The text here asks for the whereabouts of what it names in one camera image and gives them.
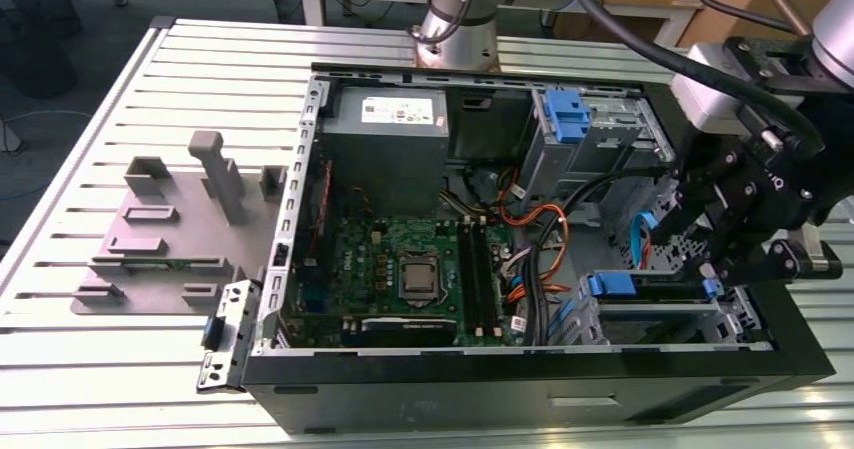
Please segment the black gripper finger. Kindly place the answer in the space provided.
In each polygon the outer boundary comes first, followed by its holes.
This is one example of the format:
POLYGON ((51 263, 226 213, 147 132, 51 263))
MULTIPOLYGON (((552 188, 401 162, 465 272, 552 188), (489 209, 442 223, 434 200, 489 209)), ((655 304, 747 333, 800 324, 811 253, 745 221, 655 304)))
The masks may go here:
POLYGON ((741 224, 741 196, 737 194, 741 154, 727 151, 704 168, 685 170, 679 186, 681 217, 685 227, 680 235, 704 245, 704 261, 717 269, 736 267, 737 229, 741 224))
POLYGON ((735 222, 724 222, 716 227, 711 239, 711 264, 728 286, 784 280, 781 264, 764 249, 777 232, 777 229, 735 222))

